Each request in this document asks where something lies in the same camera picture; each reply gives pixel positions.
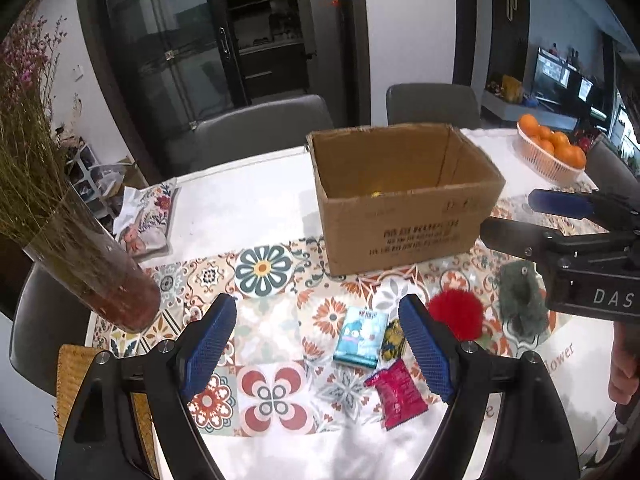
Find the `person's right hand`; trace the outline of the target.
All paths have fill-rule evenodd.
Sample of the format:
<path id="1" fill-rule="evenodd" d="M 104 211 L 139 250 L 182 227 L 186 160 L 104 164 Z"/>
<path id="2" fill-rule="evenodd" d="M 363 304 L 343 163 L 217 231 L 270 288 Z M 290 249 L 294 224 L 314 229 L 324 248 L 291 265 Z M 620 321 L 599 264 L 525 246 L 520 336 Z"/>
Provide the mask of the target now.
<path id="1" fill-rule="evenodd" d="M 622 405 L 628 405 L 639 388 L 638 361 L 626 350 L 625 341 L 625 326 L 615 322 L 608 396 L 613 402 Z"/>

